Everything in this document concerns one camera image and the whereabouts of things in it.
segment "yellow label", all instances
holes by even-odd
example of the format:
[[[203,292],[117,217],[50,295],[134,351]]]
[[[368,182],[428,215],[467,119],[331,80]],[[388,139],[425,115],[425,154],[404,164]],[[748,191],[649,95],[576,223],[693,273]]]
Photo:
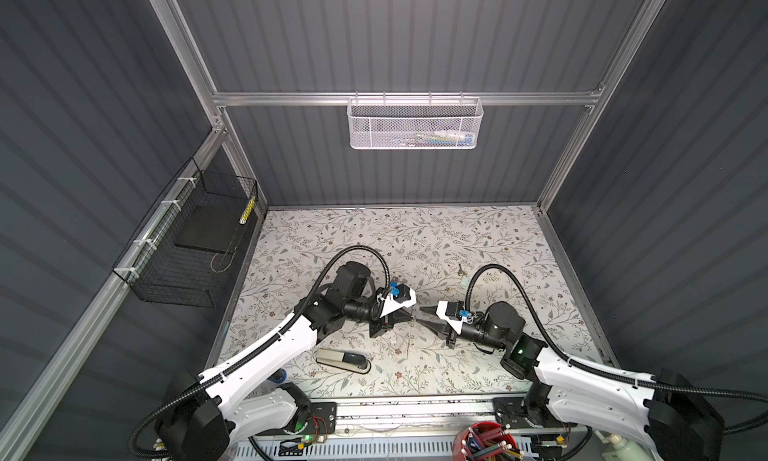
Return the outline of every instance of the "yellow label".
[[[243,215],[240,217],[240,224],[245,225],[248,221],[248,216],[250,216],[250,213],[254,210],[254,206],[256,205],[256,197],[251,197],[250,201],[248,201],[248,206],[245,207],[245,211],[243,212]]]

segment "black cable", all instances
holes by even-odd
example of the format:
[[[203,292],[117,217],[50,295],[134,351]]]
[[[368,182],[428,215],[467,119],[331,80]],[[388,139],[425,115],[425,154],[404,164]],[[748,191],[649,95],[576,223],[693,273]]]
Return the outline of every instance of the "black cable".
[[[180,394],[176,398],[173,398],[170,402],[157,408],[155,411],[152,411],[152,413],[150,413],[148,416],[146,416],[144,419],[141,420],[141,422],[136,427],[136,429],[134,429],[134,431],[128,437],[128,452],[134,456],[137,456],[139,458],[145,458],[145,459],[166,458],[171,456],[170,451],[168,451],[167,449],[163,449],[161,451],[153,451],[150,449],[142,449],[136,446],[138,437],[141,434],[141,432],[144,430],[144,428],[149,426],[149,424],[152,423],[152,421],[154,421],[159,415],[161,415],[168,409],[178,406],[184,401],[187,401],[189,398],[196,396],[203,389],[207,389],[208,387],[213,386],[216,383],[219,383],[225,377],[229,377],[230,374],[232,374],[236,370],[239,370],[246,363],[253,360],[256,356],[262,354],[268,347],[272,346],[276,341],[278,341],[283,334],[288,332],[288,330],[290,330],[293,327],[293,325],[296,324],[297,321],[299,321],[299,318],[306,310],[306,307],[309,306],[309,304],[315,298],[315,295],[317,294],[320,288],[320,283],[322,283],[323,278],[326,276],[326,274],[331,269],[333,264],[336,264],[336,262],[339,261],[339,258],[341,258],[341,256],[346,255],[350,251],[355,251],[358,249],[363,251],[368,251],[369,253],[376,256],[376,259],[379,260],[382,267],[384,268],[385,289],[389,289],[389,282],[390,282],[389,266],[386,264],[386,260],[384,259],[384,257],[377,250],[373,249],[370,246],[365,246],[365,245],[352,245],[352,246],[347,246],[343,248],[341,251],[336,253],[331,258],[331,261],[329,261],[328,264],[325,265],[325,267],[322,269],[320,273],[320,276],[317,277],[317,279],[315,280],[315,283],[312,285],[312,288],[310,289],[310,293],[307,294],[306,297],[304,298],[304,301],[297,306],[295,313],[293,314],[293,317],[285,324],[285,326],[283,326],[278,331],[278,333],[275,333],[270,339],[266,340],[258,348],[248,353],[248,355],[243,357],[243,359],[233,363],[232,366],[229,366],[227,369],[222,371],[221,374],[217,374],[211,379],[208,379],[207,381],[201,384],[198,384],[197,386],[192,387],[187,391],[184,391],[182,394]]]
[[[568,459],[576,456],[579,451],[581,451],[585,446],[587,446],[587,443],[589,443],[589,440],[592,437],[592,428],[587,426],[587,434],[584,435],[584,438],[578,442],[578,444],[568,451],[566,454],[560,456],[559,458],[553,458],[552,461],[568,461]]]
[[[255,437],[249,437],[248,440],[250,441],[250,445],[256,450],[256,453],[258,453],[258,455],[261,456],[264,461],[273,461],[270,455],[264,453],[264,450],[256,442]]]
[[[506,267],[502,266],[501,264],[486,264],[485,266],[477,270],[475,275],[472,276],[472,280],[469,282],[469,286],[467,286],[467,296],[464,300],[464,306],[465,307],[469,306],[471,301],[470,298],[472,296],[472,289],[475,287],[475,282],[477,282],[478,278],[480,278],[480,274],[482,274],[483,272],[489,269],[498,269],[499,271],[509,276],[509,278],[512,280],[514,285],[517,286],[518,290],[520,291],[520,294],[523,296],[523,300],[525,300],[525,305],[528,307],[528,310],[531,312],[531,315],[533,316],[533,321],[536,323],[536,327],[538,328],[538,330],[542,333],[544,340],[547,342],[547,344],[549,344],[552,350],[561,359],[567,360],[568,364],[570,364],[571,366],[575,366],[580,370],[587,371],[588,373],[591,373],[600,377],[611,379],[613,381],[618,381],[619,383],[626,383],[626,384],[631,384],[633,386],[639,386],[639,387],[644,387],[649,389],[658,389],[659,391],[666,391],[667,393],[698,394],[700,396],[706,396],[706,397],[748,399],[750,401],[768,403],[768,397],[759,393],[750,393],[749,391],[735,391],[731,389],[710,389],[710,388],[697,388],[697,387],[689,387],[689,386],[674,386],[666,383],[644,381],[641,379],[635,379],[632,377],[626,377],[626,376],[621,376],[619,374],[609,373],[608,371],[603,371],[596,367],[591,367],[587,364],[580,363],[579,361],[572,359],[570,356],[564,353],[558,347],[558,345],[555,344],[554,341],[552,341],[552,339],[549,337],[549,334],[547,334],[547,331],[544,329],[544,325],[542,324],[542,321],[538,319],[538,314],[536,314],[536,310],[534,310],[531,300],[528,299],[528,295],[525,293],[525,290],[523,289],[522,284],[520,284],[520,281],[518,281],[517,277],[514,276],[514,274],[512,274],[511,271],[509,271]],[[763,424],[766,424],[766,423],[768,423],[768,410],[763,411],[761,414],[758,414],[752,419],[748,419],[747,421],[744,421],[742,423],[738,423],[731,427],[724,428],[723,435],[742,433],[744,431],[748,431],[749,429],[754,429],[754,428],[763,426]]]

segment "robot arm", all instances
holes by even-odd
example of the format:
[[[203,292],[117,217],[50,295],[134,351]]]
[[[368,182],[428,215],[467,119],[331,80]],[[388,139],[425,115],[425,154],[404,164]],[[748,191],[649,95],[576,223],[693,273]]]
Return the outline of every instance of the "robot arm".
[[[284,383],[264,396],[246,397],[284,364],[340,330],[348,318],[369,323],[371,337],[380,336],[398,322],[411,320],[401,309],[416,303],[411,288],[392,283],[387,289],[379,288],[370,297],[363,297],[367,283],[373,286],[369,268],[350,261],[339,268],[326,293],[317,294],[302,313],[298,310],[305,300],[272,331],[235,357],[197,377],[186,373],[174,379],[164,404],[192,387],[218,379],[204,393],[158,417],[155,431],[174,459],[215,461],[228,446],[266,429],[287,427],[297,431],[306,423],[310,401],[292,383]],[[281,333],[295,316],[298,319]],[[277,340],[269,343],[275,335]],[[263,351],[256,357],[224,376],[228,368],[251,358],[260,348]]]
[[[670,396],[648,387],[656,383],[690,386],[676,373],[664,370],[657,378],[578,357],[563,359],[548,343],[523,333],[524,319],[501,301],[485,313],[467,312],[452,301],[440,301],[421,311],[444,322],[417,319],[444,337],[448,346],[453,347],[461,337],[502,351],[502,367],[518,379],[532,381],[517,414],[533,426],[551,426],[552,419],[583,424],[631,439],[668,460],[714,461],[719,457],[724,421],[702,396]],[[582,370],[575,363],[634,383]]]

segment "table surface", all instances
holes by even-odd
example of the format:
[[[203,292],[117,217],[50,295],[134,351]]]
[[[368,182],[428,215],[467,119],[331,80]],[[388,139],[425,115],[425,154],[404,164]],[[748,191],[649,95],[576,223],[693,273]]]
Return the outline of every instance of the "table surface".
[[[360,243],[381,250],[393,278],[416,290],[416,308],[439,300],[463,301],[459,264],[471,277],[484,264],[509,267],[525,287],[544,326],[567,352],[600,360],[581,314],[529,206],[382,208],[274,211],[267,214],[221,360],[234,356],[282,321],[310,290],[322,267],[341,247]],[[383,283],[378,261],[362,251],[340,261],[360,261]],[[335,275],[332,268],[326,282]],[[512,304],[525,332],[541,337],[514,285],[486,271],[475,285],[473,309],[496,301]],[[365,354],[368,374],[319,365],[312,351],[284,368],[309,397],[365,397],[443,393],[497,393],[528,388],[500,365],[459,340],[456,349],[416,322],[401,323],[376,339],[368,325],[348,321],[320,347]],[[274,388],[269,382],[260,392]]]

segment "wire basket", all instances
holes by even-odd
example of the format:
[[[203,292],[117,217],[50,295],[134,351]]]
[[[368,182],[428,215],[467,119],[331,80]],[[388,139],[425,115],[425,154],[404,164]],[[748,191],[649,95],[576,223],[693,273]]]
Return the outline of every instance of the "wire basket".
[[[163,202],[157,227],[140,243],[129,267],[113,267],[141,301],[216,307],[229,301],[247,244],[253,235],[256,213],[240,224],[246,208],[255,209],[256,181],[252,178],[197,171],[172,202]],[[176,244],[177,237],[198,206],[237,213],[229,245],[222,252]]]
[[[350,98],[350,145],[354,149],[473,149],[482,104],[479,98],[452,104],[360,104]]]

